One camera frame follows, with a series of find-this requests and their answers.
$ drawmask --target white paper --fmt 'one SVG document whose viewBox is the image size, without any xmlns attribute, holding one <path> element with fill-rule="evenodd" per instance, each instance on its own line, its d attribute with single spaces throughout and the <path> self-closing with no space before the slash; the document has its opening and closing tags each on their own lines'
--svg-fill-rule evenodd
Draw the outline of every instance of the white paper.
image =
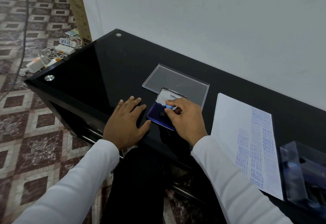
<svg viewBox="0 0 326 224">
<path fill-rule="evenodd" d="M 283 200 L 271 114 L 219 93 L 211 135 L 258 189 Z"/>
</svg>

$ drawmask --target left hand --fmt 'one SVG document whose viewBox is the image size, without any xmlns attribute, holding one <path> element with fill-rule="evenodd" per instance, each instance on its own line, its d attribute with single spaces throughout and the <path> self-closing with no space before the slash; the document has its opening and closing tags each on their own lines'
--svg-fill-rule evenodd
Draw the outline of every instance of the left hand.
<svg viewBox="0 0 326 224">
<path fill-rule="evenodd" d="M 112 142 L 118 150 L 136 144 L 149 131 L 151 121 L 147 120 L 139 129 L 136 121 L 146 105 L 137 106 L 141 98 L 131 96 L 126 102 L 121 99 L 113 111 L 103 132 L 103 139 Z"/>
</svg>

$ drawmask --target finger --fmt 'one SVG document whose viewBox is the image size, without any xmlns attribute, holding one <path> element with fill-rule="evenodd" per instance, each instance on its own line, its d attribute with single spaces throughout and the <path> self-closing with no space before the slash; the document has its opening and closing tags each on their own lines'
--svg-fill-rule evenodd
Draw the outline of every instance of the finger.
<svg viewBox="0 0 326 224">
<path fill-rule="evenodd" d="M 115 114 L 115 113 L 117 113 L 119 111 L 119 109 L 120 109 L 120 107 L 121 107 L 122 104 L 123 104 L 123 100 L 120 99 L 120 101 L 119 101 L 117 107 L 114 109 L 112 115 Z"/>
<path fill-rule="evenodd" d="M 138 105 L 140 102 L 141 98 L 137 98 L 134 101 L 129 102 L 125 107 L 124 111 L 131 112 L 135 108 L 135 106 Z"/>
<path fill-rule="evenodd" d="M 131 113 L 136 119 L 138 119 L 141 112 L 145 109 L 146 105 L 137 106 Z"/>
<path fill-rule="evenodd" d="M 133 101 L 134 100 L 134 96 L 131 96 L 126 102 L 124 102 L 122 105 L 121 105 L 121 107 L 120 107 L 120 111 L 123 111 L 125 108 L 126 108 L 126 106 L 131 102 L 131 101 Z"/>
<path fill-rule="evenodd" d="M 151 120 L 147 120 L 140 128 L 139 128 L 139 139 L 141 139 L 149 128 L 151 127 Z"/>
<path fill-rule="evenodd" d="M 179 115 L 177 115 L 172 109 L 165 108 L 165 113 L 168 115 L 169 119 L 171 120 L 172 124 L 174 125 L 177 118 L 180 118 Z"/>
<path fill-rule="evenodd" d="M 177 106 L 180 107 L 181 110 L 184 110 L 188 104 L 188 102 L 190 102 L 189 100 L 187 100 L 186 98 L 179 98 L 179 99 L 174 99 L 174 100 L 165 100 L 165 103 L 167 103 L 169 106 Z"/>
</svg>

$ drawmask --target white sleeve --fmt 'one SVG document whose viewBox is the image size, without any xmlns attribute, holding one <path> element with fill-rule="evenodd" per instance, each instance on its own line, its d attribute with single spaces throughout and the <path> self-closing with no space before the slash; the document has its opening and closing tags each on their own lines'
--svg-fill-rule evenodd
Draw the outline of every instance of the white sleeve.
<svg viewBox="0 0 326 224">
<path fill-rule="evenodd" d="M 232 163 L 213 137 L 200 139 L 191 155 L 210 179 L 228 224 L 292 223 Z"/>
<path fill-rule="evenodd" d="M 66 176 L 52 186 L 13 224 L 80 224 L 104 179 L 119 162 L 117 147 L 98 140 Z"/>
</svg>

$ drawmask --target clear plastic case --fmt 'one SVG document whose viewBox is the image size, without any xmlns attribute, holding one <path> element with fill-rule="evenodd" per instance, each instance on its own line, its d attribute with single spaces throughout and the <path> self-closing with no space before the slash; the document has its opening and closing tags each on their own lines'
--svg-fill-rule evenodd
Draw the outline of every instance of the clear plastic case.
<svg viewBox="0 0 326 224">
<path fill-rule="evenodd" d="M 296 141 L 280 153 L 287 200 L 326 219 L 326 154 Z"/>
<path fill-rule="evenodd" d="M 189 100 L 201 106 L 202 109 L 209 88 L 209 84 L 161 64 L 157 65 L 142 86 L 157 94 L 162 88 L 171 89 L 187 96 Z"/>
</svg>

